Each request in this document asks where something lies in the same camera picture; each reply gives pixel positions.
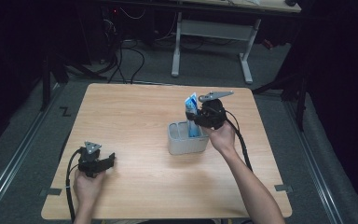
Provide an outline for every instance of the finger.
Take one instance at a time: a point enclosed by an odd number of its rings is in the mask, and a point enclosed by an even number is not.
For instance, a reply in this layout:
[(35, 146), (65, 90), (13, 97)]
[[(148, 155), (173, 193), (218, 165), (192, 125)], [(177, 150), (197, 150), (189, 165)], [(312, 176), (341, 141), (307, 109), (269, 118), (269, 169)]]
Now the finger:
[(80, 175), (79, 172), (80, 172), (80, 171), (79, 171), (78, 169), (75, 170), (75, 178), (78, 178), (78, 177), (79, 177), (79, 175)]
[(207, 133), (208, 135), (211, 134), (211, 132), (213, 131), (212, 129), (205, 128), (205, 127), (202, 127), (202, 126), (201, 126), (201, 129), (202, 129), (205, 133)]
[(104, 176), (105, 176), (105, 174), (106, 174), (106, 171), (102, 171), (102, 172), (100, 172), (100, 173), (97, 174), (97, 176), (95, 177), (95, 179), (96, 179), (97, 181), (102, 181), (103, 178), (104, 178)]

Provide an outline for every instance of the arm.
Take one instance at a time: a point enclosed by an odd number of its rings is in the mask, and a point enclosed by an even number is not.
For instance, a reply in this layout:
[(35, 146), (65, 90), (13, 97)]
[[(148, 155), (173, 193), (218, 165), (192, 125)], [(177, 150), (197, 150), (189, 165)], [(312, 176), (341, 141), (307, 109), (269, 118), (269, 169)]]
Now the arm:
[(248, 169), (235, 150), (234, 129), (225, 121), (218, 130), (203, 128), (212, 145), (228, 164), (246, 210), (254, 223), (284, 223), (281, 210), (261, 181)]
[(79, 170), (75, 171), (74, 189), (78, 200), (75, 224), (91, 223), (91, 215), (101, 191), (104, 175), (105, 171), (91, 178)]

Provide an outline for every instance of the white desk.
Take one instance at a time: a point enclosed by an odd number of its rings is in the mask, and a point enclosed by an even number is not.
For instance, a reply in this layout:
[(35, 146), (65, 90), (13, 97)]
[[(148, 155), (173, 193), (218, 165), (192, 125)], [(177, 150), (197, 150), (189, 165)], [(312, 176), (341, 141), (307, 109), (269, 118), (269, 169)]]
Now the white desk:
[[(214, 4), (218, 6), (229, 5), (228, 1), (221, 0), (183, 0), (182, 2)], [(295, 5), (294, 7), (289, 7), (284, 3), (283, 0), (260, 0), (259, 6), (245, 0), (232, 0), (231, 2), (234, 4), (234, 6), (231, 7), (248, 7), (260, 10), (275, 10), (288, 13), (298, 13), (301, 11), (301, 8), (298, 5)], [(255, 24), (253, 26), (243, 26), (218, 22), (183, 20), (182, 13), (179, 12), (176, 28), (176, 43), (172, 61), (172, 76), (179, 76), (181, 35), (197, 35), (246, 41), (246, 47), (243, 53), (239, 55), (239, 57), (245, 82), (247, 84), (252, 84), (252, 74), (249, 69), (249, 64), (247, 60), (249, 57), (249, 53), (251, 52), (252, 45), (255, 42), (255, 37), (257, 35), (260, 22), (261, 20), (258, 19), (255, 20)]]

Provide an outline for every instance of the wrist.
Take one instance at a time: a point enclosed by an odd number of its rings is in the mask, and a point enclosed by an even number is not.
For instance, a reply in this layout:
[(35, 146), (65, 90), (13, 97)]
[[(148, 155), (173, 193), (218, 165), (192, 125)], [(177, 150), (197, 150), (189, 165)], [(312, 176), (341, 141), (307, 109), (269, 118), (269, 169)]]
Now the wrist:
[(231, 161), (231, 160), (235, 160), (239, 157), (237, 151), (235, 150), (234, 147), (232, 148), (227, 148), (226, 150), (222, 150), (220, 152), (220, 154), (222, 154), (223, 158), (226, 161)]
[(82, 202), (79, 203), (77, 212), (81, 212), (81, 213), (92, 212), (93, 208), (94, 208), (94, 202)]

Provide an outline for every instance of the metal rail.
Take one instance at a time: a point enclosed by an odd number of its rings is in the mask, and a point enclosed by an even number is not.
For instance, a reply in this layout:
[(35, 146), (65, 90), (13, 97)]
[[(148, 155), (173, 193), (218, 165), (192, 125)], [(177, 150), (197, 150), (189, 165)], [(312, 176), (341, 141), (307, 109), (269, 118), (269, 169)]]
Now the metal rail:
[(48, 105), (48, 107), (44, 111), (40, 111), (31, 125), (30, 129), (27, 131), (26, 135), (22, 139), (20, 145), (17, 147), (16, 152), (13, 155), (13, 158), (8, 163), (5, 171), (0, 176), (0, 201), (4, 197), (7, 188), (10, 186), (11, 181), (16, 176), (16, 173), (19, 171), (23, 161), (25, 160), (28, 152), (31, 149), (31, 144), (34, 141), (35, 134), (40, 129), (46, 115), (48, 114), (52, 103), (57, 99), (57, 97), (61, 94), (63, 90), (63, 86), (56, 84), (53, 88), (53, 97)]
[(306, 135), (301, 132), (296, 125), (296, 112), (293, 109), (293, 105), (290, 102), (283, 102), (284, 108), (286, 109), (286, 112), (290, 115), (290, 120), (293, 124), (293, 127), (296, 130), (298, 139), (300, 140), (300, 143), (303, 148), (303, 152), (306, 158), (306, 164), (308, 168), (310, 169), (310, 176), (313, 179), (313, 182), (315, 184), (316, 190), (319, 193), (319, 197), (321, 198), (322, 204), (324, 205), (324, 210), (326, 211), (326, 214), (328, 218), (330, 219), (330, 223), (335, 224), (341, 224), (344, 223), (342, 221), (341, 214), (339, 213), (339, 210), (336, 206), (336, 203), (334, 202), (333, 195), (331, 194), (330, 188), (327, 186), (326, 182), (324, 181), (324, 177), (322, 175), (321, 170), (319, 169), (319, 166), (313, 157), (313, 153), (310, 149), (310, 145), (308, 143)]

